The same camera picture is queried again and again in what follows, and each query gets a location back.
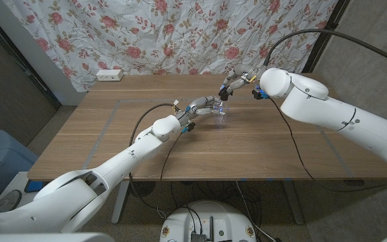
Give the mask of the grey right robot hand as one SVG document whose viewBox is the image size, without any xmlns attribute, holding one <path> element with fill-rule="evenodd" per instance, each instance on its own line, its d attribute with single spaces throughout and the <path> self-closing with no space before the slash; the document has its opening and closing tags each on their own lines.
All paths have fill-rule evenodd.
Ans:
<svg viewBox="0 0 387 242">
<path fill-rule="evenodd" d="M 236 65 L 225 77 L 218 93 L 222 101 L 227 101 L 233 91 L 245 85 L 259 81 L 266 67 L 254 67 L 252 65 Z"/>
</svg>

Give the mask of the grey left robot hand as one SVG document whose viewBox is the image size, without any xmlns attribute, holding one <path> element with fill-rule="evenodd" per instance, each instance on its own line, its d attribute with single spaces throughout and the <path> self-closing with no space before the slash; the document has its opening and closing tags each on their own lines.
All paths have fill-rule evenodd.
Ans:
<svg viewBox="0 0 387 242">
<path fill-rule="evenodd" d="M 216 96 L 199 97 L 190 103 L 186 109 L 176 111 L 175 117 L 182 126 L 186 126 L 198 116 L 213 114 L 219 119 L 226 117 L 228 109 L 224 106 L 224 102 Z"/>
</svg>

